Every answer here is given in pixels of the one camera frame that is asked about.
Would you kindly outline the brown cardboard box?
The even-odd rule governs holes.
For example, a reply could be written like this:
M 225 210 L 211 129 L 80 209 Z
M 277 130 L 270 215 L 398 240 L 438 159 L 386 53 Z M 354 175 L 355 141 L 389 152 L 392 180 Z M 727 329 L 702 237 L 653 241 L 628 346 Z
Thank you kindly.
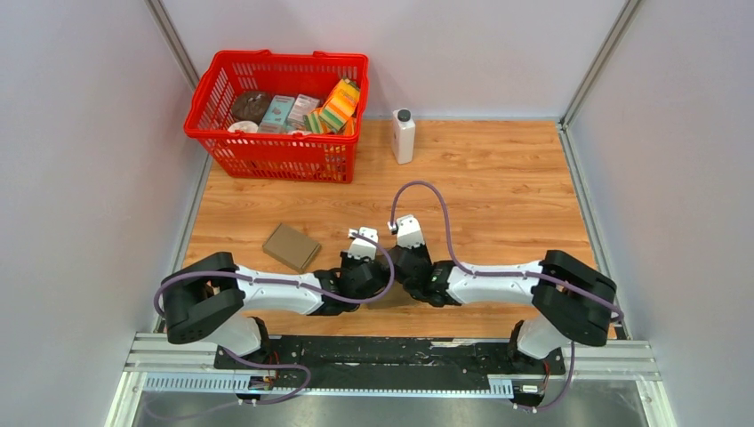
M 279 223 L 262 245 L 262 251 L 284 264 L 304 273 L 321 250 L 321 244 L 295 228 Z

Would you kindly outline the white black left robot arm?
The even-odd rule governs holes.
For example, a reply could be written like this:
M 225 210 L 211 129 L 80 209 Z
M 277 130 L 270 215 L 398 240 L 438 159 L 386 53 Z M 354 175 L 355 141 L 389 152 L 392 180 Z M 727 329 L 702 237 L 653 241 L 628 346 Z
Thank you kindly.
M 353 258 L 339 268 L 286 275 L 250 270 L 218 252 L 164 278 L 153 298 L 171 344 L 212 342 L 251 369 L 268 364 L 272 347 L 262 321 L 249 310 L 338 316 L 390 290 L 395 267 L 383 255 Z

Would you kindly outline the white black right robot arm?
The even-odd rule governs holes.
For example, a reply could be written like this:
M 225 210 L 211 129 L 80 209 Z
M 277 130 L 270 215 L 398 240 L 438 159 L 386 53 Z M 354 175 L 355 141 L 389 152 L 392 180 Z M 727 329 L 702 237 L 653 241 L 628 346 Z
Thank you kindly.
M 616 312 L 616 284 L 560 250 L 516 265 L 433 262 L 426 246 L 389 250 L 397 281 L 415 300 L 433 307 L 504 302 L 534 307 L 536 318 L 520 322 L 511 335 L 507 360 L 521 373 L 532 371 L 569 342 L 606 344 Z

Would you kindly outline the teal snack box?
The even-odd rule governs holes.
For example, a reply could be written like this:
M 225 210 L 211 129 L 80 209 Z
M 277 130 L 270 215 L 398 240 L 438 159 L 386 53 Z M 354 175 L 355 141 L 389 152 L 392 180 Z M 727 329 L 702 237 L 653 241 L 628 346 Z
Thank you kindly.
M 293 109 L 296 99 L 291 96 L 275 95 L 259 122 L 257 133 L 280 134 L 285 132 L 286 119 Z

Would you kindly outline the grey pink snack box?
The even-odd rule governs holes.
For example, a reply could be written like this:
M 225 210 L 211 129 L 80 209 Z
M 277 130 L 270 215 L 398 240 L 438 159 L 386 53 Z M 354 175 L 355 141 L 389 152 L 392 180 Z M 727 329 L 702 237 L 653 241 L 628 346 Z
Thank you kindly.
M 286 118 L 286 124 L 289 128 L 305 130 L 305 116 L 318 108 L 321 100 L 305 94 L 299 94 L 293 103 L 293 106 Z

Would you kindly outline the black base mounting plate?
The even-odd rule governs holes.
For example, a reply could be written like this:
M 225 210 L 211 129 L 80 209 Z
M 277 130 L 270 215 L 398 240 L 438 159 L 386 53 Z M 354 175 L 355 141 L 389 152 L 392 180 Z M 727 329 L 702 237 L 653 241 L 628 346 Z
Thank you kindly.
M 270 339 L 258 363 L 307 367 L 311 389 L 481 391 L 489 375 L 563 375 L 561 350 L 543 361 L 508 352 L 507 341 L 449 338 L 284 335 Z

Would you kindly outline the white bottle black cap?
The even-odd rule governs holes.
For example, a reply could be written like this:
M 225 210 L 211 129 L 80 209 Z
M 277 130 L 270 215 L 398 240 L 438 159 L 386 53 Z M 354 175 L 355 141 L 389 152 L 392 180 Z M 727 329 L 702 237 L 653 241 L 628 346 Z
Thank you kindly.
M 398 109 L 392 114 L 393 140 L 391 148 L 399 165 L 413 160 L 416 123 L 409 109 Z

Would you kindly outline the green striped packet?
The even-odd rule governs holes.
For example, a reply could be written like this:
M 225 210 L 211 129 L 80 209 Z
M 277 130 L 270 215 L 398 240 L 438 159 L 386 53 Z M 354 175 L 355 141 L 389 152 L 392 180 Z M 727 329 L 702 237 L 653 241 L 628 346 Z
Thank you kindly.
M 303 116 L 303 123 L 307 131 L 315 134 L 328 134 L 331 132 L 321 113 L 322 109 L 317 108 Z

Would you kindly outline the white round lid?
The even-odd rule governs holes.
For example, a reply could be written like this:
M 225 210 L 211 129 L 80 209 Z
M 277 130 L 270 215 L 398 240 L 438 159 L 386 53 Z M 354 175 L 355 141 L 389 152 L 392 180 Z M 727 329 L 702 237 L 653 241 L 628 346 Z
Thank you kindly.
M 253 121 L 238 121 L 233 123 L 228 131 L 230 133 L 257 133 L 259 126 Z

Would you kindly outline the brown round bag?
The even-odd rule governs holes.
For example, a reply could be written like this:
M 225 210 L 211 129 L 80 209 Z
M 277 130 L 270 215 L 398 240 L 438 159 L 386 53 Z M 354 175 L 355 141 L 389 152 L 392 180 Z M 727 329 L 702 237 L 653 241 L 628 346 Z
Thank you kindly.
M 236 121 L 252 121 L 259 124 L 264 118 L 272 96 L 263 91 L 247 91 L 238 95 L 230 108 L 230 114 Z

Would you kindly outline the red plastic shopping basket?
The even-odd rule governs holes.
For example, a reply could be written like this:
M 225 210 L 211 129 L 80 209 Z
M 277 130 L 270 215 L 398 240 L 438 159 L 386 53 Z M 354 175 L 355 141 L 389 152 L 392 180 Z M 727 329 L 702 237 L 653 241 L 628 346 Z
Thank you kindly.
M 368 102 L 368 70 L 369 59 L 362 53 L 219 51 L 198 83 L 183 129 L 232 177 L 350 183 Z M 245 92 L 323 100 L 343 78 L 360 90 L 351 135 L 229 130 L 236 121 L 232 104 Z

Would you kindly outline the aluminium frame rail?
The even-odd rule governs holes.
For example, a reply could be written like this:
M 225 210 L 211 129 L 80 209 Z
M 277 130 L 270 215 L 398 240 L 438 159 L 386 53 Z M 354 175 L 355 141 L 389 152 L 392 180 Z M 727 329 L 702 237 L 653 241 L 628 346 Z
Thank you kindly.
M 130 349 L 109 426 L 135 423 L 146 392 L 227 396 L 396 397 L 554 400 L 606 410 L 623 403 L 649 426 L 672 426 L 675 416 L 647 342 L 611 340 L 577 345 L 543 361 L 513 361 L 504 339 L 273 336 L 271 369 L 237 363 L 217 346 L 172 345 L 164 334 L 139 333 Z

